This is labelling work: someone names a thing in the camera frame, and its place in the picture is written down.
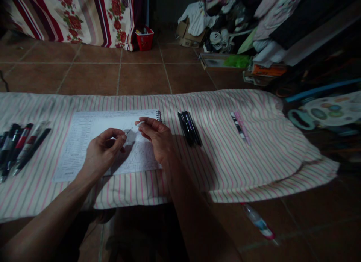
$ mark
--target notebook page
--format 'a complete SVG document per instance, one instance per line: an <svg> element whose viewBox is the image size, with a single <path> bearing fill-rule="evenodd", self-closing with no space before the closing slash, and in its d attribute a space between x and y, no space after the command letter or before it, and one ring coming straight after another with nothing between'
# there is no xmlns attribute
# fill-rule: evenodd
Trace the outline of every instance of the notebook page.
<svg viewBox="0 0 361 262"><path fill-rule="evenodd" d="M75 113L52 181L74 180L83 166L90 141L110 127L130 132L124 145L126 153L118 153L106 176L161 168L155 160L151 142L134 125L140 116L157 119L158 113L156 109Z"/></svg>

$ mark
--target red pencil holder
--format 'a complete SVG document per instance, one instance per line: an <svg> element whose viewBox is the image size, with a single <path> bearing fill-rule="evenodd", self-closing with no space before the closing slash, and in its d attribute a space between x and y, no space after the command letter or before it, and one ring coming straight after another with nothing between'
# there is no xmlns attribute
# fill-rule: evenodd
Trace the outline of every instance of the red pencil holder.
<svg viewBox="0 0 361 262"><path fill-rule="evenodd" d="M147 26L144 27L147 30L147 34L138 34L137 35L137 42L139 45L139 49L141 51L147 51L152 49L152 43L153 43L153 36L154 32L152 29L148 28Z"/></svg>

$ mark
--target forearm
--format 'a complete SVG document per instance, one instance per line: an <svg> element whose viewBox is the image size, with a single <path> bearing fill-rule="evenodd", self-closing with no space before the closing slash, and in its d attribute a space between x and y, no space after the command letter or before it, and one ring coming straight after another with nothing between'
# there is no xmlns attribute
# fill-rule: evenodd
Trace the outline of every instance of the forearm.
<svg viewBox="0 0 361 262"><path fill-rule="evenodd" d="M91 184L73 181L1 250L3 261L47 261L79 213Z"/></svg>
<svg viewBox="0 0 361 262"><path fill-rule="evenodd" d="M176 156L162 163L191 261L241 261L233 241L214 217Z"/></svg>

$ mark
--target person's left hand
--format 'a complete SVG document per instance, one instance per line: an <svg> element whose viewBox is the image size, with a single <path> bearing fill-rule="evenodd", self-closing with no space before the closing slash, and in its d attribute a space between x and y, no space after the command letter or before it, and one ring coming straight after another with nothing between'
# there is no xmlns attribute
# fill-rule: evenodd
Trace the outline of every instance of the person's left hand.
<svg viewBox="0 0 361 262"><path fill-rule="evenodd" d="M124 152L123 145L126 140L124 131L112 128L91 140L86 150L83 168L74 181L94 185L113 164L118 152Z"/></svg>

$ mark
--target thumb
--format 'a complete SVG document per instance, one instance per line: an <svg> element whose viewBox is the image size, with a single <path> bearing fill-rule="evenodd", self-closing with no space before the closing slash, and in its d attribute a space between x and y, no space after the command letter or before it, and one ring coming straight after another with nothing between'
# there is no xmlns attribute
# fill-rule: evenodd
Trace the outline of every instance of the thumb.
<svg viewBox="0 0 361 262"><path fill-rule="evenodd" d="M120 149L123 147L126 141L127 141L127 136L125 134L120 136L118 139L116 139L114 145L110 148L110 150L113 153L120 151Z"/></svg>
<svg viewBox="0 0 361 262"><path fill-rule="evenodd" d="M149 136L149 138L153 138L154 137L154 134L155 134L155 131L150 127L148 126L146 123L142 123L139 128L142 130L142 132L144 132L146 135Z"/></svg>

